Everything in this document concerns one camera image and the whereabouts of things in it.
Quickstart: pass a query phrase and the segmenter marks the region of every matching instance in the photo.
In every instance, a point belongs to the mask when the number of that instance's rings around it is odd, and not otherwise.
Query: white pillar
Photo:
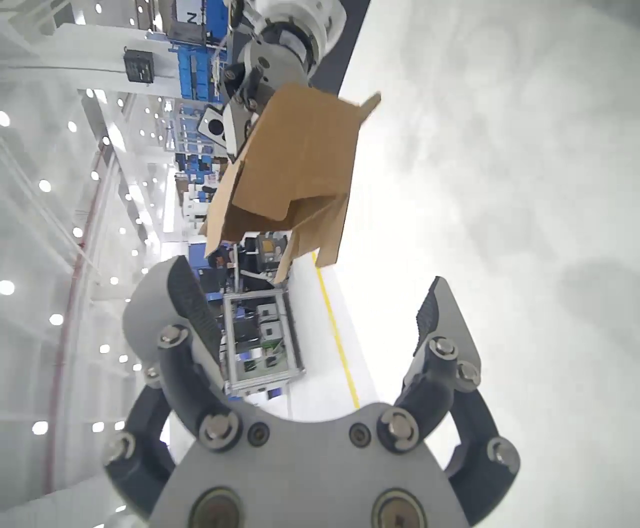
[[[0,82],[64,79],[76,88],[180,97],[178,57],[168,42],[147,40],[141,29],[63,24],[52,36],[32,46],[33,57],[0,60]],[[153,53],[152,84],[127,79],[124,51]]]

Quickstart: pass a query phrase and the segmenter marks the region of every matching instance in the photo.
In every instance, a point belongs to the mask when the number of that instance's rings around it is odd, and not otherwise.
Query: white label
[[[293,51],[301,61],[305,60],[307,56],[307,48],[305,45],[300,42],[300,39],[296,37],[293,33],[288,31],[283,31],[280,33],[280,44],[287,46],[290,50]]]
[[[202,0],[175,0],[175,19],[190,24],[202,23]]]

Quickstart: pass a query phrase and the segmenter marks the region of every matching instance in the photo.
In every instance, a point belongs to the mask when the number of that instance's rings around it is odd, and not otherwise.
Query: metal frame cart
[[[239,335],[245,320],[238,318],[243,301],[262,301],[256,306],[250,326],[256,320],[258,335]],[[295,335],[289,322],[289,311],[282,289],[224,295],[226,334],[225,363],[227,394],[248,396],[268,391],[269,397],[282,393],[282,387],[304,374],[297,353]]]

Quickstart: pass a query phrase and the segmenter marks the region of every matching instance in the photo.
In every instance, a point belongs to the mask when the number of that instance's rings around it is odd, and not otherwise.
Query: screw
[[[240,430],[240,419],[234,412],[208,415],[200,424],[198,438],[205,446],[217,451],[236,441]]]
[[[353,424],[349,429],[349,439],[356,447],[367,447],[371,443],[371,431],[365,424]]]
[[[269,440],[269,426],[258,422],[253,424],[247,432],[249,444],[254,447],[262,447]]]
[[[224,414],[208,416],[205,420],[207,421],[205,432],[211,440],[225,438],[229,434],[231,424],[229,423],[229,418],[224,416]]]
[[[180,337],[180,328],[177,326],[165,326],[160,334],[160,339],[164,343],[171,343]]]
[[[456,346],[451,339],[446,337],[435,337],[429,341],[431,351],[442,359],[451,360],[458,356]]]
[[[468,361],[458,362],[458,377],[464,381],[471,381],[475,386],[480,385],[480,373],[475,365]]]
[[[418,424],[405,409],[391,407],[380,417],[378,436],[383,445],[391,451],[410,451],[418,443]]]
[[[506,466],[512,474],[520,470],[520,455],[515,446],[506,438],[496,436],[487,444],[489,460]]]
[[[104,465],[117,460],[129,459],[136,448],[136,438],[128,431],[117,433],[104,450]]]
[[[389,433],[391,433],[396,440],[408,440],[413,434],[413,429],[406,417],[401,414],[396,414],[389,422]]]

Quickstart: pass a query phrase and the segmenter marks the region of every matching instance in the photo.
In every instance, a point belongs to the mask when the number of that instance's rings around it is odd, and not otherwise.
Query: black rubber pad
[[[181,255],[169,272],[167,290],[176,311],[189,319],[204,346],[220,366],[220,340],[222,333],[207,303],[200,283],[196,280],[189,262]]]

